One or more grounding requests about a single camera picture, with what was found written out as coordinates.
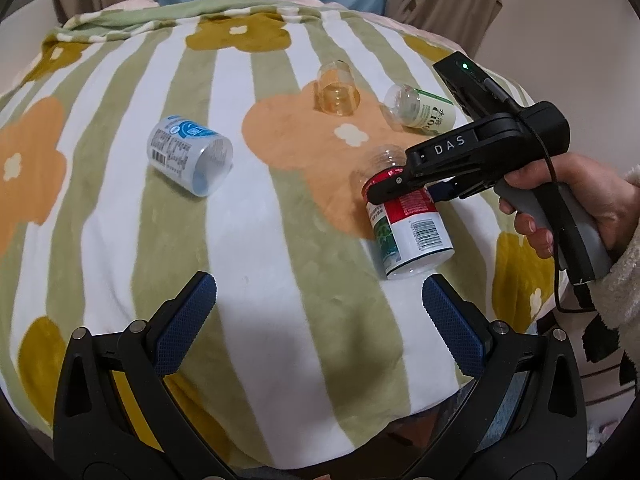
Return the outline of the person's right hand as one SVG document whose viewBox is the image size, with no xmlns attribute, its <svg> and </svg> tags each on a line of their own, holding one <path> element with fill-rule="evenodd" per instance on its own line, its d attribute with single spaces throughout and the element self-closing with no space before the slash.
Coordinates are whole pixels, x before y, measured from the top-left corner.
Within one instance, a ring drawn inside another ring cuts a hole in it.
<svg viewBox="0 0 640 480">
<path fill-rule="evenodd" d="M 634 237 L 639 223 L 639 185 L 620 177 L 616 172 L 588 157 L 566 153 L 552 158 L 555 175 L 566 183 L 576 200 L 596 222 L 601 240 L 612 260 L 623 255 Z M 549 182 L 548 167 L 542 160 L 531 162 L 506 175 L 506 183 L 529 190 Z M 529 214 L 514 208 L 500 198 L 500 210 L 514 214 L 514 228 L 526 236 L 529 245 L 541 259 L 553 256 L 553 235 L 537 226 Z"/>
</svg>

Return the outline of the fluffy white sleeve forearm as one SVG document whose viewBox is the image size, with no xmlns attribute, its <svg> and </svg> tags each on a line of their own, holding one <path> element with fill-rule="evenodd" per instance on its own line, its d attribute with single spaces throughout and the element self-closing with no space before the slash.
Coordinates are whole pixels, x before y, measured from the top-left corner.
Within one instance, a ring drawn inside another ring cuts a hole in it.
<svg viewBox="0 0 640 480">
<path fill-rule="evenodd" d="M 636 196 L 634 204 L 613 205 L 618 211 L 604 218 L 606 244 L 622 254 L 604 278 L 589 286 L 597 311 L 607 328 L 618 331 L 618 341 L 636 368 L 639 368 L 639 221 L 631 231 L 631 218 L 639 218 L 639 166 L 625 176 L 626 199 Z"/>
</svg>

